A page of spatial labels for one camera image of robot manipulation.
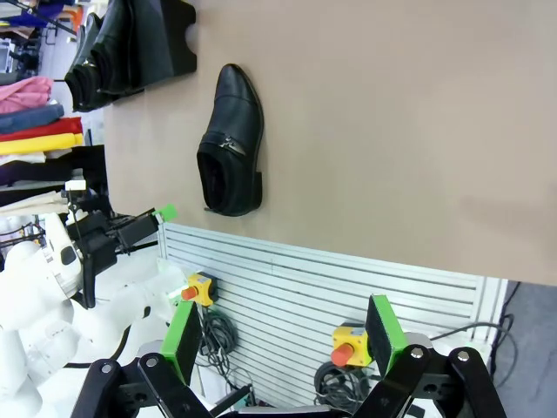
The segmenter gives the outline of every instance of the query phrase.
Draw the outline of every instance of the red button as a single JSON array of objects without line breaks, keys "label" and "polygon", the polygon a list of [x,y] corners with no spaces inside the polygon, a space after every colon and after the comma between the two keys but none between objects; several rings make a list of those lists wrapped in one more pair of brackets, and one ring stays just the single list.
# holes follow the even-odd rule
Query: red button
[{"label": "red button", "polygon": [[353,355],[354,347],[348,343],[344,343],[331,353],[331,361],[337,367],[344,367]]},{"label": "red button", "polygon": [[182,291],[183,300],[192,300],[198,295],[198,290],[195,287],[188,287]]}]

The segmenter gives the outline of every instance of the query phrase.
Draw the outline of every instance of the yellow cloth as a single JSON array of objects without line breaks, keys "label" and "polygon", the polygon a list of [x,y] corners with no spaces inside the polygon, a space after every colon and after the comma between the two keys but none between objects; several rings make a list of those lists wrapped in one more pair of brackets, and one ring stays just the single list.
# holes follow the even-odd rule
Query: yellow cloth
[{"label": "yellow cloth", "polygon": [[0,155],[26,154],[29,152],[44,152],[65,150],[84,142],[81,133],[60,133],[17,141],[0,142]]}]

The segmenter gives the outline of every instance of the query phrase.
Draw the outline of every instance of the red cloth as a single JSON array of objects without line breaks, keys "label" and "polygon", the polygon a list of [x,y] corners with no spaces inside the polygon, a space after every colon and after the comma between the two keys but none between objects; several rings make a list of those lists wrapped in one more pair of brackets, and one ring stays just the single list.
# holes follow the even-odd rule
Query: red cloth
[{"label": "red cloth", "polygon": [[38,126],[37,128],[23,129],[22,131],[0,135],[0,142],[46,137],[59,133],[83,133],[81,118],[61,118],[50,125]]},{"label": "red cloth", "polygon": [[0,86],[0,113],[45,106],[50,98],[51,87],[52,80],[42,76]]}]

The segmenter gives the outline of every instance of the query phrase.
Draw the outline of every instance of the bolt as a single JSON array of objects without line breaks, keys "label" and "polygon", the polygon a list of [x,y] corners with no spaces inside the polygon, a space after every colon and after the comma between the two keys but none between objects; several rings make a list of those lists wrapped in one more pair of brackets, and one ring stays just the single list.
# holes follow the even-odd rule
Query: bolt
[{"label": "bolt", "polygon": [[158,363],[157,357],[151,357],[150,359],[147,360],[145,364],[147,365],[147,367],[155,367],[157,363]]},{"label": "bolt", "polygon": [[460,351],[457,357],[460,361],[470,360],[470,354],[468,354],[466,351]]},{"label": "bolt", "polygon": [[424,356],[424,352],[421,351],[421,348],[416,347],[414,350],[412,350],[412,352],[410,352],[410,355],[414,359],[421,359]]}]

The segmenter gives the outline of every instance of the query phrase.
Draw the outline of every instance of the beige tabletop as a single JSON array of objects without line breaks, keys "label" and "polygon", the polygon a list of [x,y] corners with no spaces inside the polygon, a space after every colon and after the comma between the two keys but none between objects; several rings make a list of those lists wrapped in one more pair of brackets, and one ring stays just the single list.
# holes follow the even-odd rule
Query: beige tabletop
[{"label": "beige tabletop", "polygon": [[[557,2],[199,0],[198,71],[105,113],[111,201],[224,233],[557,284]],[[206,212],[218,73],[265,113],[264,201]]]}]

